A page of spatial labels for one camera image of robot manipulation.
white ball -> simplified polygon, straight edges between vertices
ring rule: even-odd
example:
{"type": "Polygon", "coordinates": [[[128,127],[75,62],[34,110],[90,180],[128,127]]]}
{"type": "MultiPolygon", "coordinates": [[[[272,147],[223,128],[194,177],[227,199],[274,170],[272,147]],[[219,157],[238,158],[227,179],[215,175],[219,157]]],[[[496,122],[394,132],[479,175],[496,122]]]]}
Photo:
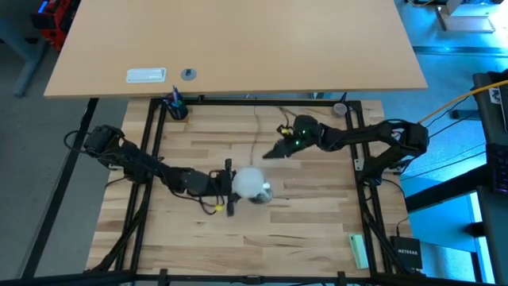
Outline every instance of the white ball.
{"type": "Polygon", "coordinates": [[[263,191],[264,175],[256,167],[246,167],[233,178],[233,191],[242,198],[255,198],[263,191]]]}

wooden table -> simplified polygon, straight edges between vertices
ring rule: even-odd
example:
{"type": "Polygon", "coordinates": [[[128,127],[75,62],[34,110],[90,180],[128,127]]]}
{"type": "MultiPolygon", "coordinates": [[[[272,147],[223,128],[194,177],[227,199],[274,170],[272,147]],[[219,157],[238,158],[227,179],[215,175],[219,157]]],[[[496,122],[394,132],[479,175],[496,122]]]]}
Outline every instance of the wooden table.
{"type": "Polygon", "coordinates": [[[393,0],[83,0],[44,95],[427,88],[393,0]],[[166,68],[129,84],[131,68],[166,68]],[[197,77],[181,78],[193,68],[197,77]]]}
{"type": "MultiPolygon", "coordinates": [[[[363,101],[365,124],[383,120],[379,101],[363,101]]],[[[296,114],[308,114],[327,125],[346,129],[345,120],[330,115],[330,107],[290,106],[296,114]]],[[[147,224],[140,255],[139,273],[172,275],[262,276],[369,276],[353,260],[348,235],[363,233],[350,148],[324,153],[312,147],[285,160],[262,160],[279,138],[276,127],[285,122],[273,106],[189,106],[183,122],[166,117],[159,155],[164,163],[192,167],[203,172],[223,168],[233,159],[238,170],[249,165],[257,131],[254,113],[260,117],[260,134],[254,148],[254,165],[262,168],[275,198],[268,205],[242,199],[236,214],[209,216],[191,201],[171,195],[154,179],[147,224]]],[[[148,100],[131,100],[122,126],[126,138],[140,144],[148,100]]],[[[148,144],[152,149],[153,135],[148,144]]],[[[371,144],[374,156],[386,148],[371,144]]],[[[111,172],[110,180],[121,178],[111,172]]],[[[398,178],[387,175],[398,182],[398,178]]],[[[121,181],[106,189],[87,267],[97,263],[120,237],[131,183],[121,181]]],[[[391,184],[379,187],[387,235],[407,216],[400,190],[391,184]]],[[[410,236],[407,222],[402,235],[410,236]]],[[[130,261],[133,239],[126,260],[130,261]]],[[[377,241],[375,253],[381,264],[377,241]]]]}

pen holder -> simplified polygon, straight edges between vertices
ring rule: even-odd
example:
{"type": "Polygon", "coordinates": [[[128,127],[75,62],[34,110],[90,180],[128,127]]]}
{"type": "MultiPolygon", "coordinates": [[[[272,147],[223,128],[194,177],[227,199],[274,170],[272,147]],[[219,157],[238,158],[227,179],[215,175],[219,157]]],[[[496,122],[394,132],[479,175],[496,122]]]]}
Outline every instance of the pen holder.
{"type": "Polygon", "coordinates": [[[189,114],[189,110],[185,104],[179,104],[178,106],[173,103],[166,103],[167,112],[171,115],[174,120],[183,120],[189,114]]]}

gray floor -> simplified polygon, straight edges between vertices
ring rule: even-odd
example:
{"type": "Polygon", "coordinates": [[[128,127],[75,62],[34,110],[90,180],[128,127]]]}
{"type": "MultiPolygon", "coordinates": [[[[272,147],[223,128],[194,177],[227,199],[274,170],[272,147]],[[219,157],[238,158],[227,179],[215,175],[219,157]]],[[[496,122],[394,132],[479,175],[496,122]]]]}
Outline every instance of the gray floor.
{"type": "MultiPolygon", "coordinates": [[[[19,16],[10,17],[25,36],[33,37],[37,34],[30,29],[27,15],[37,8],[38,1],[23,1],[19,5],[12,1],[8,2],[9,5],[6,3],[3,0],[0,2],[0,15],[4,14],[8,6],[13,14],[19,16]]],[[[505,33],[444,33],[435,22],[435,13],[431,9],[415,9],[402,4],[399,4],[399,9],[414,45],[507,46],[508,37],[505,33]]],[[[57,54],[50,50],[35,74],[26,97],[16,99],[10,91],[22,62],[8,47],[0,44],[0,280],[19,275],[19,268],[26,259],[27,249],[33,243],[33,235],[67,154],[62,137],[78,126],[87,103],[86,100],[43,98],[56,59],[57,54]]],[[[428,90],[358,92],[350,93],[349,98],[382,99],[387,118],[418,120],[441,104],[468,91],[473,73],[508,68],[508,59],[491,57],[418,56],[418,60],[429,84],[428,90]]],[[[119,126],[125,107],[124,99],[102,99],[92,125],[107,123],[119,126]]],[[[462,107],[475,108],[474,101],[470,100],[462,107]]],[[[450,122],[443,118],[432,126],[431,133],[450,122]]],[[[432,140],[428,153],[413,163],[408,174],[418,174],[442,165],[443,163],[436,163],[443,157],[451,157],[482,143],[481,134],[478,122],[463,122],[451,128],[432,140]]],[[[481,150],[474,149],[454,160],[481,150]]],[[[447,168],[445,172],[433,172],[423,177],[445,180],[464,169],[482,164],[483,160],[482,157],[477,157],[447,168]]],[[[80,157],[37,275],[83,270],[107,176],[108,172],[96,161],[80,157]]],[[[462,254],[455,255],[452,250],[446,251],[449,254],[446,259],[432,255],[429,251],[424,258],[426,272],[432,276],[470,280],[468,275],[454,276],[450,273],[452,267],[448,265],[456,263],[456,258],[462,254]],[[448,270],[444,273],[436,269],[448,270]]]]}

red object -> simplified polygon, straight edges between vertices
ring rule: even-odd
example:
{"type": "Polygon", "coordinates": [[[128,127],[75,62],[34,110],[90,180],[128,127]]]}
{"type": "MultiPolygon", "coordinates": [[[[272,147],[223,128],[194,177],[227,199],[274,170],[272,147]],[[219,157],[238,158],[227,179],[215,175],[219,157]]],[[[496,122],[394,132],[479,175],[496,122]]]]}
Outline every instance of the red object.
{"type": "Polygon", "coordinates": [[[58,52],[64,46],[79,3],[80,0],[47,0],[40,4],[36,14],[30,15],[33,27],[58,52]]]}

